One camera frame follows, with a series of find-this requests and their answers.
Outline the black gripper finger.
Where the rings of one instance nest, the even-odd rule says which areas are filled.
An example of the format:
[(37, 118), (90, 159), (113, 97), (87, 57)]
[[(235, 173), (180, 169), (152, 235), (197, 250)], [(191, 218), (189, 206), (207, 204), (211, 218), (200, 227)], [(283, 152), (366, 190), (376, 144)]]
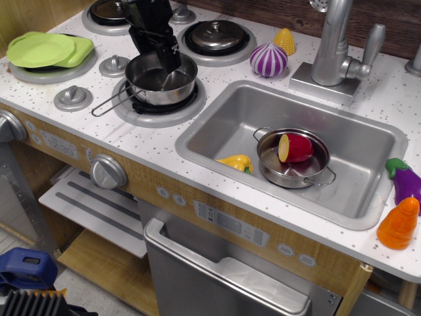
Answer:
[(139, 54), (155, 51), (156, 35), (141, 28), (130, 27), (129, 34)]
[(161, 37), (155, 44), (157, 56), (167, 74), (175, 71), (181, 65), (180, 49), (174, 36)]

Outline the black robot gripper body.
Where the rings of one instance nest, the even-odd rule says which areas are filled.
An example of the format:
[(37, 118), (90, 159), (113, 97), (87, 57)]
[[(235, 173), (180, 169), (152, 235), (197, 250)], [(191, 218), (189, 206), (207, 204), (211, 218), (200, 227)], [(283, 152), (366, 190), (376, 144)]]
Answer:
[(161, 37), (173, 36), (169, 20), (172, 17), (172, 8), (169, 1), (122, 1), (126, 20), (130, 27), (141, 28)]

